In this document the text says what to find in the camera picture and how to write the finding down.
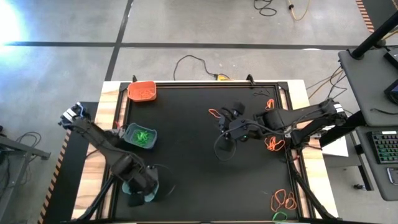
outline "orange bowl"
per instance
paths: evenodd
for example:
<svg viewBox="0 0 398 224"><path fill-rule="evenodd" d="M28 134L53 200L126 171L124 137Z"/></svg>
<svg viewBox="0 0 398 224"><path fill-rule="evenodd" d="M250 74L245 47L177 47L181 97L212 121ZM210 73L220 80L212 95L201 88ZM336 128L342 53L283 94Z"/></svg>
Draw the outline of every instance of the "orange bowl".
<svg viewBox="0 0 398 224"><path fill-rule="evenodd" d="M153 81L130 83L127 88L127 95L134 102L155 100L156 83Z"/></svg>

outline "keyboard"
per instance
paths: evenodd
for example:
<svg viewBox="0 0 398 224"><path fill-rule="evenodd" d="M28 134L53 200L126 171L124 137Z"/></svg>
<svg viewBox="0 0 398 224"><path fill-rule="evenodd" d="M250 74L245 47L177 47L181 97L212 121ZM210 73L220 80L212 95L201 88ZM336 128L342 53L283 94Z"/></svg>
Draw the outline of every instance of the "keyboard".
<svg viewBox="0 0 398 224"><path fill-rule="evenodd" d="M396 131L368 132L378 164L398 164L398 134Z"/></svg>

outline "wooden table frame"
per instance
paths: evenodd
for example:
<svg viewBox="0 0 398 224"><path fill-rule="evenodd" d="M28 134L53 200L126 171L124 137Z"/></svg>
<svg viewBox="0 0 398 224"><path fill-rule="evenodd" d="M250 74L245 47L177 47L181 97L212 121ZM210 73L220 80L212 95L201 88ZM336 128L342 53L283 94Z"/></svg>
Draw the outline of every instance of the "wooden table frame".
<svg viewBox="0 0 398 224"><path fill-rule="evenodd" d="M217 81L208 81L208 82L199 81L198 83L214 83L214 82ZM236 80L229 82L248 82L248 81ZM292 107L294 110L310 105L303 80L256 80L256 83L267 83L267 82L288 83L290 100L292 102ZM119 96L120 83L121 82L103 83L101 97L99 99L98 110L95 118L95 123L102 129L112 129L113 127L116 105ZM126 110L126 104L127 104L126 95L127 94L124 94L124 97L122 99L122 104L119 114L119 123L123 123L124 112ZM285 91L280 89L280 95L283 107L287 109L288 106L287 106L287 97L285 95ZM306 124L307 123L302 123L300 125L301 127L303 127ZM319 142L315 139L311 139L310 145L319 147ZM90 153L94 150L95 148L92 145L90 145L87 153ZM305 163L305 170L307 171L307 177L312 192L315 194L317 199L319 199L321 204L328 210L328 212L331 213L333 216L337 217L338 214L336 210L336 205L333 198L333 193L331 191L329 178L326 171L326 166L323 161L322 152L318 149L312 149L310 147L306 147L303 150L303 158ZM296 168L300 171L300 167L297 161L295 161L295 165ZM76 196L75 206L73 209L72 218L78 218L80 215L82 215L86 210L86 208L91 204L93 199L100 191L101 184L103 181L104 168L105 168L105 159L100 153L95 153L91 155L85 161L83 173L81 175L80 186L78 194ZM307 205L307 198L300 186L298 187L298 190L300 194L300 203L302 206L303 215L304 217L309 217L310 212L309 212L309 207ZM108 192L105 198L105 203L102 212L102 217L104 218L108 216L109 204L110 204L110 192L111 191Z"/></svg>

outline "black floor stripe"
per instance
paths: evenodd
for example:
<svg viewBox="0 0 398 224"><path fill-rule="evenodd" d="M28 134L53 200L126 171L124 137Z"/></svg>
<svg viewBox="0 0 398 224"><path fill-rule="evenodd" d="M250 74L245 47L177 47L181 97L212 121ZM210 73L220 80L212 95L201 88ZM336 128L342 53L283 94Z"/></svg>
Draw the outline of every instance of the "black floor stripe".
<svg viewBox="0 0 398 224"><path fill-rule="evenodd" d="M24 46L24 47L114 47L115 43L109 42L35 42L35 41L15 41L6 42L5 46Z"/></svg>
<svg viewBox="0 0 398 224"><path fill-rule="evenodd" d="M112 80L114 67L115 67L116 61L118 59L121 43L123 41L124 31L126 31L127 22L129 20L129 13L130 13L130 9L132 6L132 2L133 2L133 0L128 0L126 9L124 10L124 15L123 15L122 23L120 24L118 38L116 39L116 45L113 48L111 60L109 61L108 69L106 71L105 81Z"/></svg>
<svg viewBox="0 0 398 224"><path fill-rule="evenodd" d="M196 43L122 43L121 47L134 48L171 48L171 49L285 49L285 50L346 50L353 45L290 45L290 44L196 44Z"/></svg>

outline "yellow cable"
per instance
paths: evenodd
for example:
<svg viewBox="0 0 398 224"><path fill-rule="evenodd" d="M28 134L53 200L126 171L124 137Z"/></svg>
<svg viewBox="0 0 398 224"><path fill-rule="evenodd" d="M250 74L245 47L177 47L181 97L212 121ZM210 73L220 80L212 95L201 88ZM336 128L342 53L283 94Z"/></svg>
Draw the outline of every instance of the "yellow cable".
<svg viewBox="0 0 398 224"><path fill-rule="evenodd" d="M291 0L288 0L288 2L289 2L289 5L290 5L290 6L293 5L293 3L292 3ZM294 14L293 8L290 9L290 13L292 14L292 16L293 16L293 18L294 18L295 21L300 21L300 20L302 20L302 19L304 18L304 16L305 16L306 13L308 12L308 8L310 7L310 3L311 3L311 0L308 0L307 6L306 6L306 8L305 8L305 12L304 12L303 16L300 17L300 18L297 18L297 17L296 17L296 15Z"/></svg>
<svg viewBox="0 0 398 224"><path fill-rule="evenodd" d="M394 35L394 34L396 34L396 33L398 33L398 30L395 30L394 32L392 32L392 33L390 33L390 34L384 36L382 40L387 40L388 38L390 38L392 35Z"/></svg>

